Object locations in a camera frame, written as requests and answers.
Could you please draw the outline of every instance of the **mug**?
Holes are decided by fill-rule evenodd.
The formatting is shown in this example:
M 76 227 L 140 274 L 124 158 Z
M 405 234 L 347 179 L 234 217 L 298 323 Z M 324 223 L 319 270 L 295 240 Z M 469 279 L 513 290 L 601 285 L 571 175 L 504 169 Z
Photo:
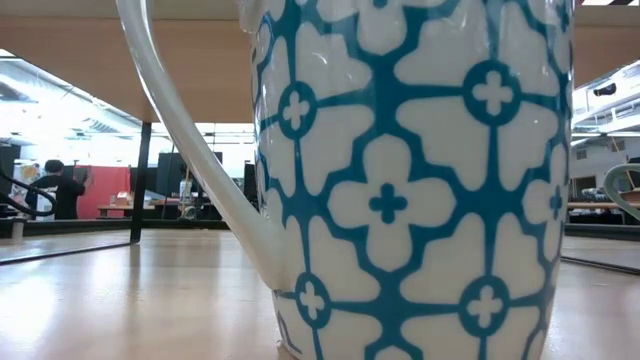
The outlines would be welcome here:
M 626 175 L 629 171 L 640 171 L 640 164 L 622 164 L 609 170 L 604 177 L 604 192 L 607 194 L 609 199 L 618 204 L 622 210 L 640 220 L 640 210 L 624 200 L 614 185 L 615 180 L 620 175 Z
M 193 125 L 146 0 L 144 87 L 299 359 L 538 359 L 569 182 L 570 0 L 243 0 L 261 215 Z

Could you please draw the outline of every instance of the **black pole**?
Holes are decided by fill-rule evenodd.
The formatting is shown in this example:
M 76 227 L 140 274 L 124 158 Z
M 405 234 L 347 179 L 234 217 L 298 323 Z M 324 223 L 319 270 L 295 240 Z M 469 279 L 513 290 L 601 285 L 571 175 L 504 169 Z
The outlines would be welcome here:
M 138 173 L 133 197 L 133 215 L 131 217 L 131 242 L 139 243 L 142 235 L 142 217 L 144 213 L 144 192 L 147 184 L 149 164 L 149 143 L 151 142 L 151 123 L 142 123 L 140 136 L 140 154 L 138 155 Z

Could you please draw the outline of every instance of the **blue floral pattern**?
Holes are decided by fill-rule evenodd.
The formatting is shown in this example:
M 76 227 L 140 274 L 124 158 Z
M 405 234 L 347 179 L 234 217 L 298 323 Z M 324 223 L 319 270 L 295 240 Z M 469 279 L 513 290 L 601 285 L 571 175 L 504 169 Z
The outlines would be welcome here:
M 274 292 L 288 349 L 331 360 L 326 344 L 348 338 L 339 358 L 538 356 L 567 200 L 570 0 L 267 4 L 258 189 L 294 254 L 293 291 Z

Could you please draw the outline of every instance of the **wooden table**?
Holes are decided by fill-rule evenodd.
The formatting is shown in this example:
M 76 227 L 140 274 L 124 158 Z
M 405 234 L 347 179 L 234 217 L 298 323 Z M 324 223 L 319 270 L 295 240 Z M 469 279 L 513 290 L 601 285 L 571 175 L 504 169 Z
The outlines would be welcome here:
M 155 207 L 153 206 L 145 206 L 143 208 L 143 210 L 153 210 L 153 209 L 155 209 Z M 100 210 L 100 217 L 108 217 L 109 211 L 124 211 L 125 214 L 127 212 L 131 212 L 133 211 L 133 205 L 102 205 L 102 206 L 98 206 L 98 210 Z
M 129 233 L 65 235 L 94 236 Z M 637 243 L 583 241 L 565 247 L 640 260 Z M 0 319 L 7 360 L 292 359 L 269 290 L 227 231 L 144 230 L 138 246 L 3 267 Z M 638 339 L 637 277 L 560 267 L 542 360 L 637 359 Z
M 640 209 L 640 203 L 630 203 L 636 209 Z M 620 206 L 616 203 L 587 203 L 587 202 L 570 202 L 567 206 L 571 209 L 620 209 Z
M 149 204 L 155 205 L 155 206 L 164 205 L 165 204 L 165 199 L 151 200 L 151 202 L 149 202 Z M 167 205 L 180 205 L 180 198 L 167 198 L 166 204 Z

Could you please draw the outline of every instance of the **blue geometric pattern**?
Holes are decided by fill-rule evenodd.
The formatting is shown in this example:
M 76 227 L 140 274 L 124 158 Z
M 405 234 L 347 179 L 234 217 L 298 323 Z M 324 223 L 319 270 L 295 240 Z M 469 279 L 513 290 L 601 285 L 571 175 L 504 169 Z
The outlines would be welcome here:
M 371 0 L 376 8 L 388 6 L 390 1 Z M 376 356 L 389 347 L 395 347 L 411 359 L 425 359 L 423 351 L 409 342 L 402 333 L 403 324 L 412 318 L 457 315 L 466 332 L 479 339 L 477 359 L 488 358 L 488 338 L 494 335 L 505 323 L 510 311 L 535 307 L 539 309 L 539 319 L 528 336 L 522 349 L 522 358 L 526 359 L 532 344 L 541 332 L 548 327 L 547 313 L 555 292 L 554 269 L 558 263 L 558 251 L 552 258 L 545 256 L 545 234 L 547 222 L 532 223 L 525 215 L 523 198 L 531 183 L 541 181 L 552 183 L 551 154 L 560 146 L 565 154 L 569 153 L 568 131 L 571 117 L 571 71 L 563 72 L 554 56 L 554 44 L 557 36 L 570 29 L 572 6 L 570 0 L 561 0 L 555 8 L 560 19 L 556 27 L 541 22 L 534 16 L 527 0 L 483 0 L 487 9 L 489 59 L 477 63 L 465 76 L 459 86 L 451 85 L 409 85 L 394 75 L 394 67 L 419 46 L 420 30 L 429 21 L 450 17 L 461 0 L 444 0 L 440 5 L 421 8 L 403 6 L 402 12 L 406 22 L 406 36 L 395 49 L 384 54 L 373 53 L 363 48 L 358 40 L 360 13 L 347 16 L 335 22 L 323 19 L 317 10 L 318 0 L 286 0 L 282 15 L 278 20 L 267 12 L 261 26 L 267 27 L 271 40 L 263 60 L 256 62 L 253 52 L 257 77 L 254 77 L 254 88 L 263 87 L 265 69 L 270 66 L 276 39 L 286 43 L 289 61 L 289 85 L 282 92 L 278 112 L 257 121 L 258 137 L 269 132 L 271 127 L 279 127 L 282 134 L 293 142 L 295 152 L 295 189 L 286 194 L 281 180 L 270 175 L 267 156 L 258 153 L 258 162 L 264 171 L 259 184 L 261 206 L 265 206 L 266 192 L 275 190 L 282 203 L 282 225 L 293 217 L 300 227 L 302 252 L 304 254 L 304 272 L 296 281 L 293 292 L 276 291 L 277 298 L 295 300 L 300 316 L 312 329 L 314 352 L 316 359 L 324 359 L 319 331 L 331 321 L 332 311 L 339 310 L 362 314 L 376 319 L 381 324 L 381 335 L 364 349 L 364 359 L 374 360 Z M 556 95 L 529 93 L 523 90 L 520 79 L 508 64 L 499 59 L 500 24 L 503 5 L 515 3 L 519 6 L 528 26 L 541 35 L 547 46 L 548 64 L 553 76 L 557 78 L 559 91 Z M 366 64 L 371 69 L 372 79 L 362 89 L 349 91 L 337 96 L 318 99 L 314 89 L 297 78 L 296 72 L 296 33 L 302 24 L 311 24 L 320 35 L 340 35 L 346 42 L 347 54 L 350 58 Z M 484 87 L 496 87 L 483 91 Z M 262 97 L 258 91 L 254 93 L 254 109 L 257 110 Z M 461 182 L 459 175 L 451 166 L 431 163 L 425 155 L 421 137 L 400 125 L 396 115 L 401 105 L 411 100 L 428 98 L 460 98 L 467 111 L 478 122 L 489 128 L 488 161 L 486 178 L 479 188 L 469 189 Z M 362 105 L 368 107 L 373 114 L 371 127 L 353 140 L 351 157 L 346 168 L 329 173 L 322 190 L 312 194 L 305 184 L 303 160 L 301 155 L 301 139 L 309 133 L 317 120 L 319 110 L 340 105 Z M 507 189 L 500 179 L 499 161 L 499 129 L 509 124 L 517 115 L 523 104 L 532 104 L 551 111 L 558 122 L 556 133 L 548 140 L 544 161 L 541 165 L 528 168 L 518 186 Z M 393 270 L 385 270 L 376 266 L 367 253 L 369 226 L 345 228 L 338 225 L 330 211 L 329 202 L 336 186 L 345 182 L 367 183 L 364 164 L 365 148 L 374 140 L 384 135 L 401 139 L 410 151 L 409 183 L 424 179 L 440 179 L 448 184 L 455 198 L 455 206 L 448 220 L 438 226 L 419 226 L 409 224 L 411 238 L 411 256 L 409 261 Z M 563 184 L 555 188 L 554 196 L 545 200 L 553 214 L 553 219 L 562 216 L 563 202 L 561 188 L 568 184 L 565 172 Z M 385 183 L 378 195 L 369 199 L 367 204 L 385 224 L 394 223 L 396 215 L 405 211 L 411 198 L 406 198 Z M 484 224 L 484 274 L 469 283 L 462 292 L 457 303 L 429 304 L 407 300 L 401 291 L 401 284 L 424 265 L 423 254 L 428 244 L 450 238 L 454 235 L 465 216 L 478 215 Z M 504 279 L 494 273 L 494 256 L 498 225 L 505 215 L 512 214 L 519 223 L 522 233 L 535 238 L 537 243 L 537 262 L 544 270 L 544 284 L 534 294 L 512 296 Z M 377 296 L 369 301 L 343 301 L 332 298 L 332 294 L 323 284 L 321 278 L 313 273 L 309 227 L 312 218 L 319 217 L 327 225 L 331 236 L 349 242 L 355 248 L 358 266 L 371 275 L 380 286 Z M 286 333 L 286 341 L 290 348 L 298 353 L 287 325 L 282 316 L 278 316 L 281 328 Z

